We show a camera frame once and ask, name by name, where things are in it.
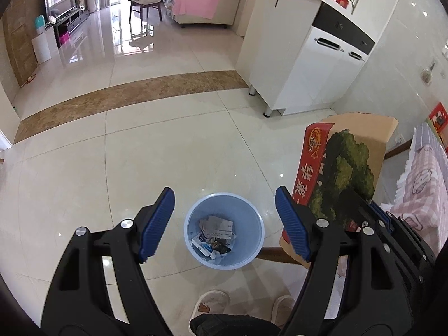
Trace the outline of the white slipper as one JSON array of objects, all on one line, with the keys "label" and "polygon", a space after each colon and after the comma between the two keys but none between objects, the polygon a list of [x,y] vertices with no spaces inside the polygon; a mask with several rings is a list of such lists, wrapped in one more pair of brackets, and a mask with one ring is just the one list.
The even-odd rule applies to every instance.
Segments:
[{"label": "white slipper", "polygon": [[203,325],[216,323],[216,317],[224,314],[229,303],[228,293],[221,290],[210,290],[202,294],[194,306],[188,323],[190,334],[205,335],[207,331],[203,331]]}]

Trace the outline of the white cylindrical stool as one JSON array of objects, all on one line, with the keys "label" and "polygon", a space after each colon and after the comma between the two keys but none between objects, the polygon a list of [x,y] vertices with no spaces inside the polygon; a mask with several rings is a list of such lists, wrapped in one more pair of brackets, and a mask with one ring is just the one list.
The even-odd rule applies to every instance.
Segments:
[{"label": "white cylindrical stool", "polygon": [[51,50],[44,33],[32,39],[32,45],[38,64],[45,63],[52,58]]}]

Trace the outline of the pink blue checkered tablecloth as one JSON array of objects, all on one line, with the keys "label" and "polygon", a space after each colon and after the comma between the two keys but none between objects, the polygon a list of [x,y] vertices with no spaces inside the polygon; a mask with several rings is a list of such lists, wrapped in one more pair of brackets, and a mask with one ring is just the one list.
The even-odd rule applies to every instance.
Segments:
[{"label": "pink blue checkered tablecloth", "polygon": [[381,208],[401,218],[438,254],[447,241],[447,153],[434,128],[414,130],[395,199]]}]

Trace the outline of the pink blanket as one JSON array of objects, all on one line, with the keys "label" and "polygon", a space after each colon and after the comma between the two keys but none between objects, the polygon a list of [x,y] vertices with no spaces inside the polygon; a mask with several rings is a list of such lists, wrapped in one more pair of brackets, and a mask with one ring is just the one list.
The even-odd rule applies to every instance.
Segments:
[{"label": "pink blanket", "polygon": [[212,20],[220,0],[175,0],[172,12],[175,16],[191,15]]}]

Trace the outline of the white black sideboard cabinet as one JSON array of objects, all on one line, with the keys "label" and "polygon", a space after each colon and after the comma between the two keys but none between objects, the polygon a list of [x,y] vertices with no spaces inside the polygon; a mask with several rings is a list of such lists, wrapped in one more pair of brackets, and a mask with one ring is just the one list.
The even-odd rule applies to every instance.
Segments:
[{"label": "white black sideboard cabinet", "polygon": [[344,96],[374,44],[331,0],[256,0],[235,69],[267,118],[326,109]]}]

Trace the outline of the blue plastic trash bin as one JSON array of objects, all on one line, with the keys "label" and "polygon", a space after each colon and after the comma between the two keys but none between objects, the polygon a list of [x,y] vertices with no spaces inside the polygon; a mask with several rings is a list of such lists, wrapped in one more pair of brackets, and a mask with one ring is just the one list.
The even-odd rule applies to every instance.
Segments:
[{"label": "blue plastic trash bin", "polygon": [[201,264],[231,271],[248,265],[261,250],[263,219],[245,198],[215,193],[199,199],[184,222],[185,245]]}]

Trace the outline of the cardboard vegetable box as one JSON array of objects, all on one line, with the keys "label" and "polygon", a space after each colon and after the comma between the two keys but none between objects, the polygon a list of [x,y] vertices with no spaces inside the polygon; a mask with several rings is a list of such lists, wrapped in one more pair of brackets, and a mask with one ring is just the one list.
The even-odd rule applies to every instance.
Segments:
[{"label": "cardboard vegetable box", "polygon": [[399,122],[394,117],[346,112],[307,126],[291,190],[276,190],[276,210],[284,229],[279,244],[292,262],[311,266],[311,229],[324,219],[346,231],[361,223],[346,210],[344,192],[371,201],[386,153]]}]

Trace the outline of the beige sofa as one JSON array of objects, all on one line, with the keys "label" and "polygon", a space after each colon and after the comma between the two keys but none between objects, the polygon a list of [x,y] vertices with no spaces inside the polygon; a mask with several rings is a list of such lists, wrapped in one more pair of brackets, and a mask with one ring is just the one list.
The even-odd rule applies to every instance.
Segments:
[{"label": "beige sofa", "polygon": [[232,26],[240,0],[163,0],[166,14],[180,26]]}]

